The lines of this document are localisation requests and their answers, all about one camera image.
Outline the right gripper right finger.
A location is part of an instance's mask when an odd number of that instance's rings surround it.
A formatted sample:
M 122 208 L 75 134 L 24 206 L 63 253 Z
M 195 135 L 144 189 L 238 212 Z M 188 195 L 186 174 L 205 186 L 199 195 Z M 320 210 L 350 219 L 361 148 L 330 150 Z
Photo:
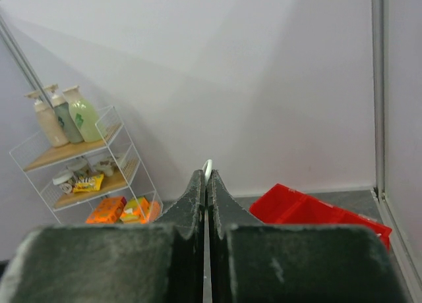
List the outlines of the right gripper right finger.
M 405 302 L 388 252 L 356 225 L 267 225 L 208 185 L 214 302 Z

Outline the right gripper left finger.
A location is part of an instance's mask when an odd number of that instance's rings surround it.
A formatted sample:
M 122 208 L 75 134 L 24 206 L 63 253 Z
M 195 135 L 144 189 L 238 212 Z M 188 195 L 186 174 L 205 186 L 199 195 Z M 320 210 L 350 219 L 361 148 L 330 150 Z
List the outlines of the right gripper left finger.
M 205 178 L 154 222 L 31 231 L 1 277 L 2 302 L 200 302 Z

